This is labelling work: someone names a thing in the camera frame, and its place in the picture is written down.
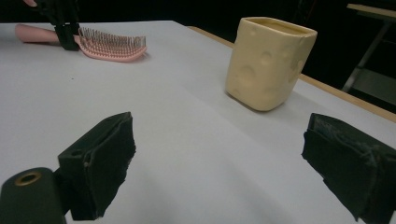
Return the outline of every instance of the black object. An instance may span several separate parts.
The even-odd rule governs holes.
[[[64,224],[105,214],[135,154],[131,113],[102,120],[58,156],[54,173],[43,167],[7,180],[0,195],[0,223]]]
[[[365,223],[389,223],[396,208],[396,150],[349,124],[312,114],[303,157]]]
[[[35,0],[41,15],[46,16],[55,26],[55,32],[64,49],[78,50],[74,35],[78,35],[78,3],[77,0]]]

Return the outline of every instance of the cream ceramic cup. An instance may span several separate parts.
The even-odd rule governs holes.
[[[249,107],[268,111],[284,103],[318,33],[266,17],[242,18],[233,46],[226,91]]]

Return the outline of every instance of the dark background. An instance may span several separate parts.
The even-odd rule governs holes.
[[[22,0],[1,0],[0,22],[48,22]],[[318,31],[303,73],[341,89],[382,26],[381,20],[357,15],[348,3],[396,9],[396,0],[78,0],[80,22],[177,21],[234,42],[243,17],[290,21]],[[368,66],[396,78],[396,32],[390,27]]]

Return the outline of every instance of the cup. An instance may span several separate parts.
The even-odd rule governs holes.
[[[317,35],[315,30],[273,18],[242,18],[226,91],[255,110],[281,105],[289,98]]]

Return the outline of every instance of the hairbrush bristle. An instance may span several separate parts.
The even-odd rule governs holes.
[[[146,50],[145,36],[106,34],[90,28],[79,28],[81,48],[91,54],[107,58],[130,58]]]

